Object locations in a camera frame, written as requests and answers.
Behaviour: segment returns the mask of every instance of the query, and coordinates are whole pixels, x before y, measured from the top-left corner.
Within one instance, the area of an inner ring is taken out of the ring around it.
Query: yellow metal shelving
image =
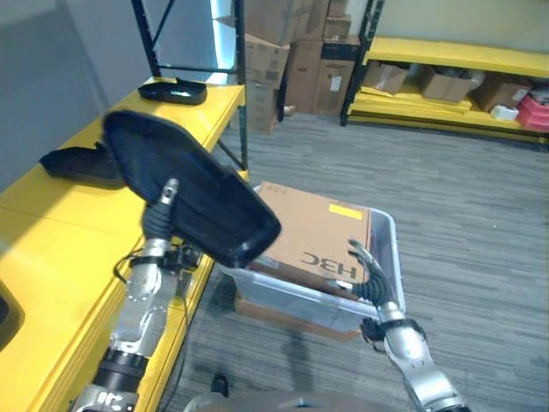
[[[208,86],[199,106],[143,100],[134,91],[112,110],[171,120],[211,151],[243,104],[244,86]],[[101,121],[64,146],[92,147],[100,140]],[[138,244],[142,208],[128,189],[75,185],[51,178],[42,166],[0,195],[0,280],[24,311],[22,327],[0,351],[0,370],[9,371],[0,374],[0,410],[66,410],[89,383],[124,294],[112,266]],[[189,319],[213,263],[204,257],[193,274],[186,294]],[[141,412],[155,410],[184,339],[180,300],[172,302],[167,322],[140,387]]]
[[[368,59],[549,77],[547,54],[484,45],[376,37],[366,53],[363,64],[366,64]],[[527,142],[545,141],[541,132],[524,130],[516,121],[492,118],[469,98],[458,104],[424,99],[419,90],[410,85],[406,85],[395,96],[370,88],[359,88],[353,103],[349,106],[348,114],[349,120],[355,122],[458,130]]]
[[[438,64],[549,77],[549,55],[486,45],[376,37],[366,57],[370,60]]]

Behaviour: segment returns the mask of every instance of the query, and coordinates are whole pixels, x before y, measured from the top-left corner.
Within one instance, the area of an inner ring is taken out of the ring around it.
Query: red container
[[[549,106],[542,106],[530,96],[518,105],[516,120],[526,129],[549,131]]]

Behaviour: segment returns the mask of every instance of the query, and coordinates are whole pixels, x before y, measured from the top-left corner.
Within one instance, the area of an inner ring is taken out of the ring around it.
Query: yellow table
[[[208,86],[200,106],[155,103],[135,91],[112,109],[171,120],[211,150],[243,104],[244,86]],[[64,146],[92,147],[100,132],[98,118]],[[41,166],[0,195],[0,280],[24,311],[21,329],[0,351],[0,410],[66,410],[93,377],[124,295],[112,266],[136,247],[142,206],[127,189],[74,185],[50,178]],[[204,257],[193,274],[189,319],[212,265]],[[184,333],[184,306],[175,300],[140,386],[137,411],[155,410]]]

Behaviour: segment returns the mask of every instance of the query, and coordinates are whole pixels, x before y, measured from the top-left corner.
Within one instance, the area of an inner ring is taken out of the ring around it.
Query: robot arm
[[[383,341],[384,350],[402,374],[408,395],[420,412],[470,412],[459,392],[438,369],[431,358],[425,332],[402,313],[390,282],[371,254],[356,241],[350,251],[369,272],[370,280],[362,285],[337,282],[377,308],[380,323],[365,319],[362,332],[367,340]]]
[[[164,333],[167,308],[178,288],[173,272],[198,264],[199,256],[189,247],[172,250],[171,206],[177,191],[178,181],[170,179],[159,201],[143,214],[146,241],[141,256],[130,261],[117,327],[93,383],[75,400],[72,412],[131,412],[136,406],[137,388]]]

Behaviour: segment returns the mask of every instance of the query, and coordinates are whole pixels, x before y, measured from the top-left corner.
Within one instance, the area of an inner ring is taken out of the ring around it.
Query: gray wall
[[[352,31],[366,0],[349,0]],[[377,34],[549,52],[547,0],[386,0]]]
[[[153,24],[165,3],[146,2]],[[130,0],[0,0],[0,10],[2,191],[150,72]],[[209,2],[178,0],[161,57],[215,65],[209,19]]]

